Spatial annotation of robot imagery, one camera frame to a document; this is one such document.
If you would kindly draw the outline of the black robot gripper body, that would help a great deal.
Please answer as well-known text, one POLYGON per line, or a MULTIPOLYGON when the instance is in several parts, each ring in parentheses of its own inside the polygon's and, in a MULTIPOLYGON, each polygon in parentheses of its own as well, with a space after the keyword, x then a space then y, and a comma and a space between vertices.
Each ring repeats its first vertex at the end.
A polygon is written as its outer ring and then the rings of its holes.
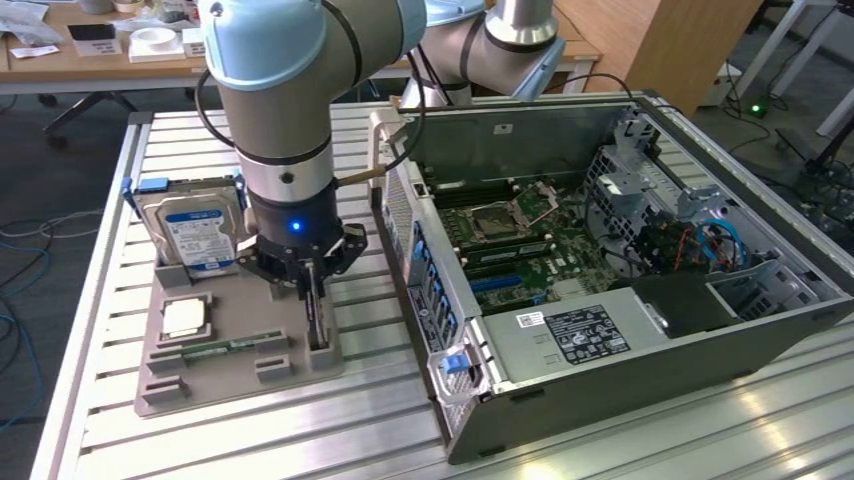
POLYGON ((335 184, 297 202, 272 201, 252 190, 248 199, 256 221, 255 256, 261 277, 297 283, 307 272, 303 263, 311 261, 316 282, 323 283, 329 267, 321 255, 343 236, 335 184))

